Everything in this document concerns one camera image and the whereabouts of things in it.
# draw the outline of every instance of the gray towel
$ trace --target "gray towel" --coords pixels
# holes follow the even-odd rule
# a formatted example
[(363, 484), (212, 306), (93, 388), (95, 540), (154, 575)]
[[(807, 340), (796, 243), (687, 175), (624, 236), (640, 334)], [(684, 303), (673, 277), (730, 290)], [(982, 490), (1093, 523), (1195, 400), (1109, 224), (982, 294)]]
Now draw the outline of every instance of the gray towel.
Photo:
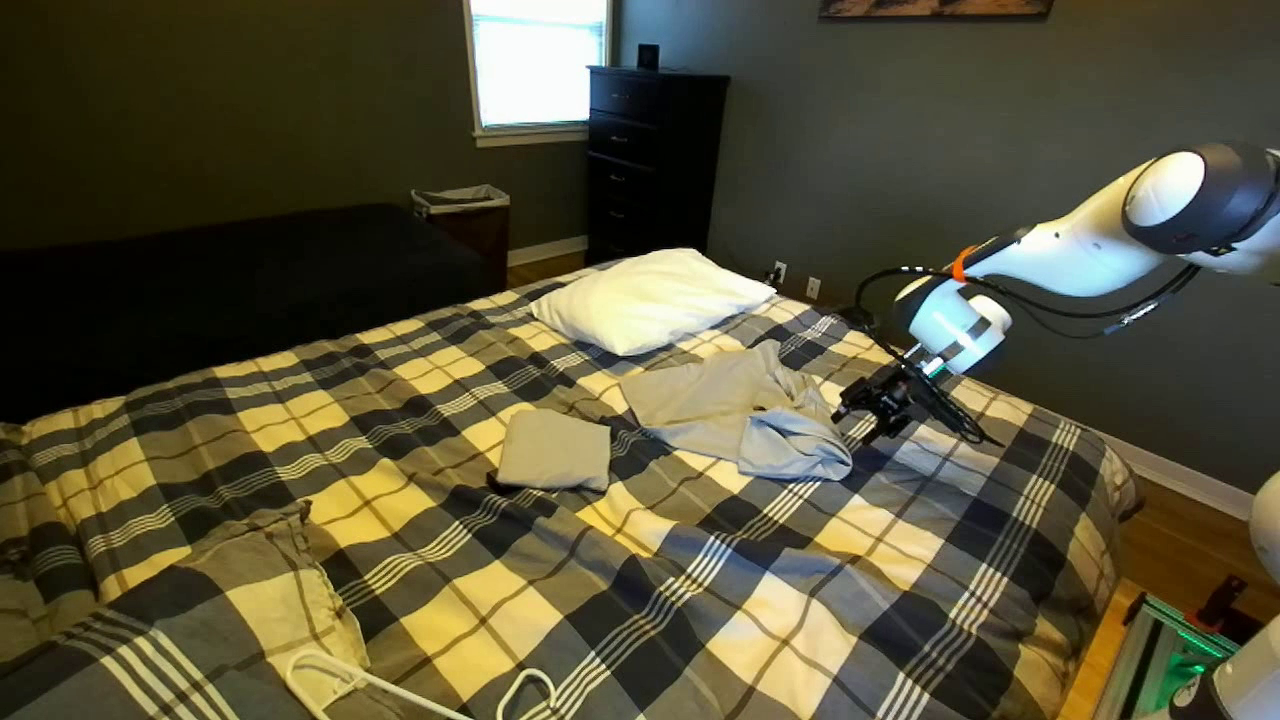
[(533, 406), (512, 417), (501, 484), (518, 488), (609, 488), (609, 427)]
[(777, 342), (621, 380), (640, 427), (673, 446), (730, 461), (747, 476), (845, 481), (852, 454), (816, 382)]

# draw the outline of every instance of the dark wall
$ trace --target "dark wall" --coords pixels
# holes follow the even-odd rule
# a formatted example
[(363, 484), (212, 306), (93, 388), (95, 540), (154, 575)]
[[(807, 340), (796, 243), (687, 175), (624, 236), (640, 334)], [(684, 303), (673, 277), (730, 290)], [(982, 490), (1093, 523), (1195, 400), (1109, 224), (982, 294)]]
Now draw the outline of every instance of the dark wall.
[(0, 247), (503, 185), (581, 233), (581, 148), (473, 148), (454, 0), (3, 0)]
[[(820, 0), (626, 0), (624, 46), (730, 74), (715, 252), (852, 287), (1061, 216), (1195, 138), (1280, 142), (1274, 0), (1056, 0), (1038, 24), (827, 24)], [(1195, 279), (1110, 340), (1020, 322), (1007, 382), (1257, 488), (1280, 469), (1280, 287)]]

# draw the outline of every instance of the white pillow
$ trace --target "white pillow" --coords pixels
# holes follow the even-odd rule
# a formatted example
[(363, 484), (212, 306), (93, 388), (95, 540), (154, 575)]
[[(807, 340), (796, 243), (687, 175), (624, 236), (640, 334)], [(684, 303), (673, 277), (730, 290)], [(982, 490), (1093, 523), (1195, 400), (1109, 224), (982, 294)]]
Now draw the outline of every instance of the white pillow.
[(644, 357), (772, 294), (694, 247), (658, 247), (581, 277), (533, 303), (556, 333), (610, 357)]

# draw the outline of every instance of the plaid comforter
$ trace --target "plaid comforter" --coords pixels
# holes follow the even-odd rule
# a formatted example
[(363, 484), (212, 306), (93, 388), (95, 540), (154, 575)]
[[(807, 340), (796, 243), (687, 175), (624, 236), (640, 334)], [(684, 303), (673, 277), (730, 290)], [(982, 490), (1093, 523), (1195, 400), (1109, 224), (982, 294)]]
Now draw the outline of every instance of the plaid comforter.
[[(1117, 583), (1097, 430), (959, 382), (1005, 446), (925, 424), (839, 484), (750, 481), (651, 439), (616, 380), (777, 340), (837, 400), (883, 360), (866, 334), (769, 299), (616, 360), (526, 317), (547, 287), (3, 427), (0, 610), (40, 642), (0, 717), (425, 713), (300, 678), (303, 646), (465, 717), (1056, 713)], [(609, 424), (609, 490), (496, 490), (522, 406)]]

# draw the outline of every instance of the window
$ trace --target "window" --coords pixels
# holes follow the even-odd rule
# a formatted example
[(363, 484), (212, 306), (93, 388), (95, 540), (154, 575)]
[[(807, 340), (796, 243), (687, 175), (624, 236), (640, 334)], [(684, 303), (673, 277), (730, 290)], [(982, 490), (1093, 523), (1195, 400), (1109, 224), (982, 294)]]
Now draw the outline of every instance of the window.
[(581, 138), (609, 0), (468, 0), (477, 142)]

